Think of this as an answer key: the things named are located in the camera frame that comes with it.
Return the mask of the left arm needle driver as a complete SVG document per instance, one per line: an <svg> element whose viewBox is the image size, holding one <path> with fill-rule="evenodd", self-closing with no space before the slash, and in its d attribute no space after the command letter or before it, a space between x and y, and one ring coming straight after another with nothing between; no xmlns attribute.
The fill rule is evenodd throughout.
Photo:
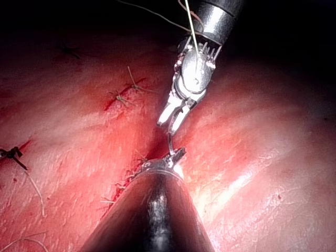
<svg viewBox="0 0 336 252"><path fill-rule="evenodd" d="M180 180L184 180L184 174L180 161L173 157L165 156L161 159L151 159L140 166L140 172L154 172L172 175Z"/></svg>

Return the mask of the right arm needle driver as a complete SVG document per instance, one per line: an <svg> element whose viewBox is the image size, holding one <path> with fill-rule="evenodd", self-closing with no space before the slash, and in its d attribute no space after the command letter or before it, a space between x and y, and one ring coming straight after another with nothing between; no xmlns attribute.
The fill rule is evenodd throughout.
<svg viewBox="0 0 336 252"><path fill-rule="evenodd" d="M191 35L180 42L169 104L192 106L204 98L221 49L221 46L206 39L195 45Z"/></svg>

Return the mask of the right arm needle driver jaw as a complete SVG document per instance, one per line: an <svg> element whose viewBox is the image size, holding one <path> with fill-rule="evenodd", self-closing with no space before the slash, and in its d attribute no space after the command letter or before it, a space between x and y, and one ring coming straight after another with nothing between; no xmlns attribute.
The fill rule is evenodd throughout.
<svg viewBox="0 0 336 252"><path fill-rule="evenodd" d="M176 105L169 120L168 133L175 135L188 114L197 105L197 102L191 98L183 100L181 104Z"/></svg>
<svg viewBox="0 0 336 252"><path fill-rule="evenodd" d="M175 99L173 97L169 97L167 100L167 103L161 112L156 125L161 127L163 124L167 122L167 120L170 118L172 113L175 110Z"/></svg>

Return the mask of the left arm needle driver jaw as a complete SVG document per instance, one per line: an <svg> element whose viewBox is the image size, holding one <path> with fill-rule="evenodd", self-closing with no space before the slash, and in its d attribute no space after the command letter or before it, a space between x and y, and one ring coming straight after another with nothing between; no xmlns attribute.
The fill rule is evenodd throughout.
<svg viewBox="0 0 336 252"><path fill-rule="evenodd" d="M170 155L169 160L172 162L178 162L186 154L185 147L178 148Z"/></svg>

